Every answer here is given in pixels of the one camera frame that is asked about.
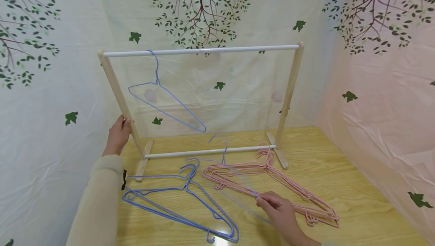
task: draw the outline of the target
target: white horizontal rod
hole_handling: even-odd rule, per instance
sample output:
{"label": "white horizontal rod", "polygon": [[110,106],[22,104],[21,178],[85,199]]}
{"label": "white horizontal rod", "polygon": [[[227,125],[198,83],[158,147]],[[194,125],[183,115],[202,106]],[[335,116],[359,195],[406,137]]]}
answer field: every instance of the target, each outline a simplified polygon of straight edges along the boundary
{"label": "white horizontal rod", "polygon": [[[247,47],[222,47],[222,48],[205,48],[205,49],[178,49],[178,50],[156,50],[156,55],[173,55],[173,54],[205,54],[208,52],[252,52],[252,51],[277,51],[291,50],[299,48],[295,45],[272,45],[272,46],[247,46]],[[129,51],[129,52],[105,52],[105,57],[142,57],[152,55],[149,51]]]}
{"label": "white horizontal rod", "polygon": [[[227,152],[256,151],[256,150],[268,149],[268,148],[274,149],[274,148],[276,148],[276,145],[228,148]],[[221,154],[224,151],[225,151],[225,149],[212,149],[212,150],[187,151],[187,152],[164,152],[163,154],[149,154],[149,155],[146,155],[145,158],[182,157],[184,155]]]}

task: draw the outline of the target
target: white top rail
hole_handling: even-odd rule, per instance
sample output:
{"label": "white top rail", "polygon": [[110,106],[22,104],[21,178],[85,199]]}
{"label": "white top rail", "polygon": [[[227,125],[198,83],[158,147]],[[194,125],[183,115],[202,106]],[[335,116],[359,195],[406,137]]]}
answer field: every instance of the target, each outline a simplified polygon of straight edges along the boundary
{"label": "white top rail", "polygon": [[[156,55],[173,54],[205,54],[208,52],[253,52],[253,51],[278,51],[299,48],[299,44],[294,45],[272,45],[272,46],[247,46],[247,47],[222,47],[205,49],[177,49],[177,50],[156,50]],[[105,57],[142,57],[152,55],[148,51],[129,51],[129,52],[105,52]]]}

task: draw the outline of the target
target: black clip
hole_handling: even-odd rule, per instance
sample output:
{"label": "black clip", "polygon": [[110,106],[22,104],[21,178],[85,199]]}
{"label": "black clip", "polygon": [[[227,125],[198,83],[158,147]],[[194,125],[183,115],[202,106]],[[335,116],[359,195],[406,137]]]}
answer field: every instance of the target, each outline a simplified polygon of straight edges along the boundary
{"label": "black clip", "polygon": [[121,191],[123,191],[125,189],[125,184],[126,184],[125,178],[127,177],[127,170],[126,169],[124,169],[124,173],[122,174],[122,176],[123,176],[123,179],[124,179],[124,184],[121,187]]}

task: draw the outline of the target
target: pink wire hanger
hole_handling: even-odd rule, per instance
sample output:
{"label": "pink wire hanger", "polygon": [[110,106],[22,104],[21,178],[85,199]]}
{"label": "pink wire hanger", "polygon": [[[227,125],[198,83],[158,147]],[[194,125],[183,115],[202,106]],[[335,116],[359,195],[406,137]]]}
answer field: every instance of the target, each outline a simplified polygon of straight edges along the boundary
{"label": "pink wire hanger", "polygon": [[242,192],[244,194],[250,195],[252,197],[257,197],[260,193],[253,191],[252,189],[247,188],[235,181],[230,180],[228,177],[233,177],[235,175],[244,175],[244,174],[263,174],[266,173],[273,177],[275,180],[291,189],[293,192],[298,194],[304,201],[312,201],[315,205],[317,205],[320,209],[316,209],[309,206],[304,206],[301,204],[293,203],[295,211],[305,215],[305,219],[309,226],[314,226],[318,221],[322,223],[329,224],[336,228],[339,228],[338,220],[339,217],[335,210],[329,206],[325,201],[321,200],[319,197],[312,194],[306,188],[300,186],[295,181],[291,180],[287,177],[283,172],[272,166],[274,162],[274,156],[270,149],[261,149],[258,151],[260,155],[266,155],[266,162],[247,162],[247,163],[238,163],[238,164],[215,164],[206,167],[202,171],[202,176],[208,180],[211,180],[217,185],[214,187],[215,189],[223,189],[224,186],[227,186],[236,191]]}

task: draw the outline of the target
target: wooden table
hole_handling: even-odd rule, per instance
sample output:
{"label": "wooden table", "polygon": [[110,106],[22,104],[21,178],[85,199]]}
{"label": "wooden table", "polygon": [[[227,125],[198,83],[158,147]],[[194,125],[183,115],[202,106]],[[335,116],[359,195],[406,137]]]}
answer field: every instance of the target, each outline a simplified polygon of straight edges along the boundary
{"label": "wooden table", "polygon": [[[211,136],[212,134],[201,134],[155,138],[151,152],[222,148],[224,144],[221,140],[215,139],[213,143],[208,143]],[[229,140],[230,147],[254,146],[267,142],[264,131],[233,132],[223,136]],[[284,173],[334,207],[341,218],[341,227],[336,229],[323,223],[309,227],[304,217],[297,215],[301,228],[310,237],[318,241],[334,241],[348,246],[429,245],[319,129],[312,126],[287,128],[284,132],[283,152],[290,165]],[[124,168],[129,174],[134,175],[139,157],[132,141],[127,144],[122,157]],[[220,161],[222,155],[201,155],[200,158]],[[227,155],[227,163],[254,161],[255,158],[255,152],[233,153]],[[145,172],[148,175],[176,174],[185,164],[185,159],[183,157],[151,159]],[[201,161],[200,170],[209,164],[212,162]],[[202,178],[199,172],[193,180],[200,183],[237,223],[240,229],[238,245],[284,245],[272,226],[213,189],[214,184]],[[245,183],[259,192],[272,190],[291,201],[304,203],[296,194],[266,174],[249,175]],[[131,179],[128,182],[132,188],[180,186],[181,184],[183,182],[177,178],[145,178],[142,183]],[[223,192],[231,198],[237,198],[240,204],[260,212],[253,198],[230,189],[224,189]],[[213,229],[222,231],[227,229],[223,221],[215,220],[205,206],[186,192],[157,192],[150,195],[150,199]],[[205,231],[160,217],[122,200],[118,215],[118,245],[210,245],[206,241]],[[213,245],[229,244],[232,243],[216,238]]]}

